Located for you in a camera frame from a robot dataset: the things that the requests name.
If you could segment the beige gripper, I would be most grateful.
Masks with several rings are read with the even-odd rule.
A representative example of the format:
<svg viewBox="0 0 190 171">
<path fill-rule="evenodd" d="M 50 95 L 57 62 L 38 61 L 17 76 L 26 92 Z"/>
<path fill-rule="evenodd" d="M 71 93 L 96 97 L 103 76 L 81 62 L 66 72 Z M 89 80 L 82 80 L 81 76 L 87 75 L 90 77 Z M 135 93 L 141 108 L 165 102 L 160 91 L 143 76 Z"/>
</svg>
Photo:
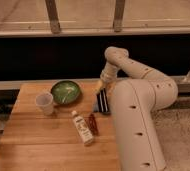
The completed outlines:
<svg viewBox="0 0 190 171">
<path fill-rule="evenodd" d="M 100 74 L 100 79 L 103 82 L 104 85 L 108 85 L 116 80 L 117 76 L 113 74 L 109 74 L 105 71 L 102 71 Z M 103 88 L 103 85 L 101 82 L 98 82 L 98 84 L 95 87 L 95 93 L 98 94 Z"/>
</svg>

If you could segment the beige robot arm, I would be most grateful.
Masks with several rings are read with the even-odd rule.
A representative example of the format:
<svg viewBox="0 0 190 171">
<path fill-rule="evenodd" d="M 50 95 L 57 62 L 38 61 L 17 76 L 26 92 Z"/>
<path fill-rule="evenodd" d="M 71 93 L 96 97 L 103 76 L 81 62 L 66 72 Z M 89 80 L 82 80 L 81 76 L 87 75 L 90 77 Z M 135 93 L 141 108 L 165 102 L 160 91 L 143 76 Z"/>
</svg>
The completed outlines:
<svg viewBox="0 0 190 171">
<path fill-rule="evenodd" d="M 124 48 L 105 50 L 99 90 L 112 85 L 109 106 L 114 121 L 121 171 L 164 171 L 165 158 L 151 113 L 173 104 L 176 82 L 161 71 L 135 61 Z"/>
</svg>

